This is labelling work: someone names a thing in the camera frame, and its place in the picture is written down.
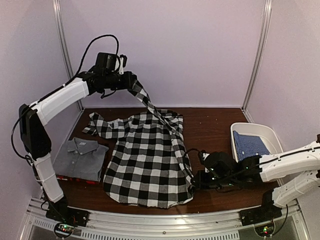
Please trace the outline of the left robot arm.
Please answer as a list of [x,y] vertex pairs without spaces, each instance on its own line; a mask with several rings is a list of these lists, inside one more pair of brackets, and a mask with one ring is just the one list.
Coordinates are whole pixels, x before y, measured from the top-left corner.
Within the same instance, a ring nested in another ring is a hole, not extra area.
[[94,93],[108,97],[106,90],[113,92],[130,90],[136,75],[125,71],[127,56],[100,52],[95,65],[88,71],[78,71],[67,83],[48,93],[30,105],[19,108],[20,138],[27,152],[27,160],[33,168],[36,181],[42,187],[44,196],[52,204],[52,213],[61,222],[72,218],[66,198],[58,183],[52,163],[52,141],[46,125],[57,115]]

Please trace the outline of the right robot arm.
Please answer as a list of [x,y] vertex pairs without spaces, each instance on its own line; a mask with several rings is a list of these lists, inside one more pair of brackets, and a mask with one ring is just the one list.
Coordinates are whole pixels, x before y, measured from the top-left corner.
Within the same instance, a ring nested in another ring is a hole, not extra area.
[[259,220],[268,220],[292,200],[320,185],[320,141],[283,153],[256,155],[236,161],[224,152],[198,154],[203,170],[192,184],[198,189],[241,188],[273,182],[287,175],[298,174],[286,184],[263,194],[256,210]]

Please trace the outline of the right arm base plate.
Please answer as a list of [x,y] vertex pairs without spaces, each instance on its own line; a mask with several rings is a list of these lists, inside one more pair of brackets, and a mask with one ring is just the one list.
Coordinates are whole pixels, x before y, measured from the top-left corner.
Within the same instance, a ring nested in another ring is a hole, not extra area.
[[274,205],[259,206],[239,212],[242,226],[255,225],[282,216],[282,209]]

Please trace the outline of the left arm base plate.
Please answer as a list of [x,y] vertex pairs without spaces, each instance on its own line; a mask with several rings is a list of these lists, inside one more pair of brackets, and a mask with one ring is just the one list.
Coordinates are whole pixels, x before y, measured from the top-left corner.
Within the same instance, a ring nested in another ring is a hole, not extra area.
[[56,203],[48,202],[48,210],[45,216],[48,219],[62,222],[74,227],[86,227],[89,219],[87,210],[76,209],[68,206],[66,200],[59,200]]

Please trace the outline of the black white checked shirt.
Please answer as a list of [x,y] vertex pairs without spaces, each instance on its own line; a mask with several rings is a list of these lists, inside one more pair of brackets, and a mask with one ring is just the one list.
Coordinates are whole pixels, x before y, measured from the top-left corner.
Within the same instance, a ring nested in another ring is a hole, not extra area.
[[168,209],[190,202],[195,186],[183,116],[157,109],[137,80],[130,93],[146,111],[112,121],[94,112],[83,129],[85,134],[116,140],[103,178],[105,193],[118,203],[147,208]]

